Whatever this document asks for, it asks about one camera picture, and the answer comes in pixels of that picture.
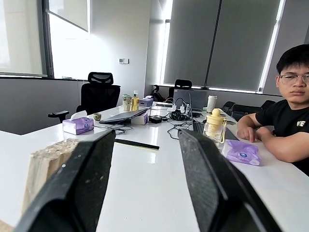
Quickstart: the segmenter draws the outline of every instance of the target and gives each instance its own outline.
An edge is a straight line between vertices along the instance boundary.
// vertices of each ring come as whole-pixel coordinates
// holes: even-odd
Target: man
[[[277,159],[309,175],[309,44],[286,51],[277,71],[276,85],[285,100],[244,116],[237,135],[250,142],[261,140]],[[264,127],[269,125],[273,132]]]

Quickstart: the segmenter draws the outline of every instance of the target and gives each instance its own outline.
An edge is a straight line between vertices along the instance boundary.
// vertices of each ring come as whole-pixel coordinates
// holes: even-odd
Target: black t-shirt
[[[309,133],[309,107],[291,110],[287,100],[279,101],[256,113],[255,118],[263,126],[274,126],[273,133],[277,137],[287,137],[298,132]],[[309,158],[293,164],[309,176]]]

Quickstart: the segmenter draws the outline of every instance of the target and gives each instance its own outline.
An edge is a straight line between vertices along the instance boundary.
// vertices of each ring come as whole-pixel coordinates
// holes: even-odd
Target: man's arm
[[[275,137],[265,127],[257,131],[267,150],[284,162],[295,162],[309,157],[309,133],[298,132],[288,137]]]
[[[238,130],[246,127],[251,127],[255,129],[261,126],[262,125],[256,120],[255,114],[245,115],[238,121],[237,124]]]
[[[257,135],[254,129],[260,126],[261,124],[256,120],[255,114],[246,115],[237,123],[237,135],[250,142],[256,142]]]

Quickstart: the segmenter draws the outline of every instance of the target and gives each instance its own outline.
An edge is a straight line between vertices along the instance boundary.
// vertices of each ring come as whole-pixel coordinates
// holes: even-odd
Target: glasses
[[[309,84],[309,74],[305,74],[305,75],[294,75],[294,74],[286,74],[286,75],[281,75],[279,76],[282,80],[282,83],[284,85],[293,85],[296,83],[297,78],[301,76],[303,79],[303,82],[305,84]]]

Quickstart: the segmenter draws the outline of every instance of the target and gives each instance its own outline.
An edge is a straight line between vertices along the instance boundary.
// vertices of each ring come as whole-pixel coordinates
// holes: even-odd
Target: man's hand
[[[237,135],[239,138],[249,140],[251,143],[257,141],[257,134],[255,129],[252,127],[245,127],[237,131]]]
[[[265,137],[265,135],[266,136],[269,136],[269,135],[273,136],[272,132],[269,129],[267,129],[266,127],[260,127],[256,131],[256,135],[257,135],[257,138],[261,141],[262,141],[262,137]]]

